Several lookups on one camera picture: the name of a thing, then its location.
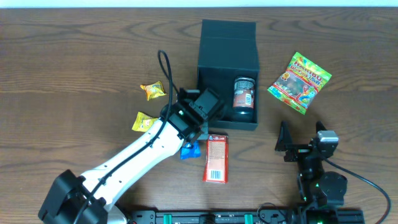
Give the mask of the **blue cookie packet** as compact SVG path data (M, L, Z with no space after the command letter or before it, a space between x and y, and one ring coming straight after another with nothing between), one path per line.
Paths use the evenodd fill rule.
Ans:
M180 151L180 158L181 159L189 159L189 158L197 158L201 156L201 150L200 150L200 145L198 141L195 141L194 143L186 143L181 148Z

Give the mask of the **red snack box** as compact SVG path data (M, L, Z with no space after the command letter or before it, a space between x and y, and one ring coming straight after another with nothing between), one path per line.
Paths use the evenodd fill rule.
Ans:
M228 182L228 136L211 134L206 142L204 182Z

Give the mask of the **small Pringles can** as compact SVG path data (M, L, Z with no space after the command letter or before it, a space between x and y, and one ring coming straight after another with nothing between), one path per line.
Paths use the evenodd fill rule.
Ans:
M236 121L250 123L254 114L255 80L237 77L234 81L233 117Z

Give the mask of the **black gift box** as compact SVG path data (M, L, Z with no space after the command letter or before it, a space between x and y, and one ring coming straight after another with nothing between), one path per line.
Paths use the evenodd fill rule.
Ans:
M211 88L224 105L211 128L253 131L258 127L259 56L256 45L256 23L204 19L197 65L197 88ZM234 81L237 77L255 80L254 114L250 123L233 117Z

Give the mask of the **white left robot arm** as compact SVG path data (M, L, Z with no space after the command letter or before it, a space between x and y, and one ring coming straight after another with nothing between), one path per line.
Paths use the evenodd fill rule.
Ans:
M127 223L115 204L162 160L201 134L218 97L209 89L181 90L178 101L139 139L100 166L76 176L62 172L53 182L38 218L43 223Z

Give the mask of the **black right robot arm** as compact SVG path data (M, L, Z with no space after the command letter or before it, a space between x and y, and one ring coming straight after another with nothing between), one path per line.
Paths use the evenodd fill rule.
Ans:
M326 210L344 204L348 181L337 172L326 172L323 163L334 154L339 138L334 131L327 130L323 123L316 123L316 136L308 144L295 144L287 122L280 124L280 133L275 150L285 152L285 162L298 165L297 183L304 200L300 212Z

